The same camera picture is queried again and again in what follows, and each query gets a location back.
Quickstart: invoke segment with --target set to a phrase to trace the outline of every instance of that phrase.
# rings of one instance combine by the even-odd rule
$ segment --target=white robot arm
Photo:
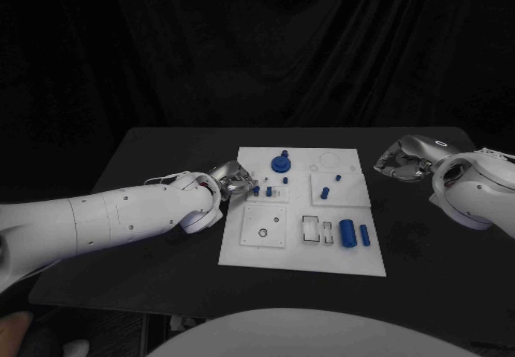
[[[219,202],[255,181],[236,161],[206,173],[151,178],[144,186],[14,205],[0,205],[0,292],[56,261],[167,232],[187,233],[222,218]]]
[[[515,156],[483,148],[460,153],[420,135],[405,135],[381,156],[375,170],[418,182],[433,174],[430,201],[462,225],[483,230],[492,224],[515,238]],[[399,167],[387,166],[395,159]]]

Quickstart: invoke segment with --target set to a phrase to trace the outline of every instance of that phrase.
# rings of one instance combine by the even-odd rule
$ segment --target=white board
[[[291,168],[286,173],[277,173],[271,170],[270,163],[283,150],[288,152]],[[219,264],[387,276],[356,149],[241,147],[238,162],[260,181],[260,196],[255,198],[254,192],[249,192],[248,195],[231,197]],[[311,174],[327,175],[316,175],[316,180],[311,180]],[[336,181],[336,175],[342,175],[340,181]],[[319,203],[316,199],[320,198],[320,192],[316,192],[319,184],[332,185],[329,199],[322,200],[324,203]],[[284,192],[287,188],[287,200],[283,196],[278,198],[277,194],[275,197],[265,197],[267,187],[277,187],[277,192]],[[255,206],[270,208],[270,214],[264,213],[264,208]],[[245,216],[248,207],[258,213]],[[270,244],[265,240],[260,242],[265,237],[257,236],[261,228],[270,227],[271,215],[281,209],[286,215],[284,248],[278,246],[280,239],[275,235],[270,237],[274,239]],[[320,242],[303,241],[303,216],[319,217]],[[353,220],[358,239],[353,248],[342,246],[339,221],[343,219]],[[324,243],[327,231],[323,229],[323,222],[332,224],[333,244]],[[369,246],[362,244],[359,225],[366,225]],[[252,245],[242,245],[242,237],[252,237]]]

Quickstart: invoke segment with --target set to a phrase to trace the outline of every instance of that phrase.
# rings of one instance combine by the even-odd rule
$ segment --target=black table
[[[447,218],[428,201],[430,179],[405,184],[372,170],[408,133],[475,149],[457,128],[134,128],[94,187],[101,192],[183,170],[208,171],[236,158],[239,146],[356,148],[387,277],[218,266],[222,219],[202,233],[176,227],[60,262],[30,302],[208,318],[268,307],[324,309],[430,335],[515,345],[515,239],[496,227],[473,231]]]

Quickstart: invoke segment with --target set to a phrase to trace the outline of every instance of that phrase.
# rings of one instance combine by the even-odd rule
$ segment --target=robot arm
[[[515,238],[515,164],[489,149],[460,153],[420,135],[405,135],[389,147],[375,170],[404,182],[433,174],[430,201],[462,225],[483,230],[492,224]],[[399,167],[387,166],[395,159]]]
[[[174,181],[163,184],[167,178]],[[187,233],[211,227],[221,201],[255,186],[236,161],[208,174],[160,179],[71,199],[0,205],[0,292],[68,257],[163,234],[177,224]]]

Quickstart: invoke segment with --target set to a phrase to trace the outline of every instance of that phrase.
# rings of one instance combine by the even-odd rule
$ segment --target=table surface
[[[356,148],[387,277],[218,266],[222,219],[198,234],[177,226],[60,262],[42,274],[30,302],[206,318],[273,307],[323,309],[430,335],[515,345],[515,239],[498,227],[473,231],[450,220],[428,201],[430,178],[405,184],[372,170],[405,134],[475,149],[450,127],[134,128],[94,187],[97,193],[183,170],[205,172],[242,146]]]

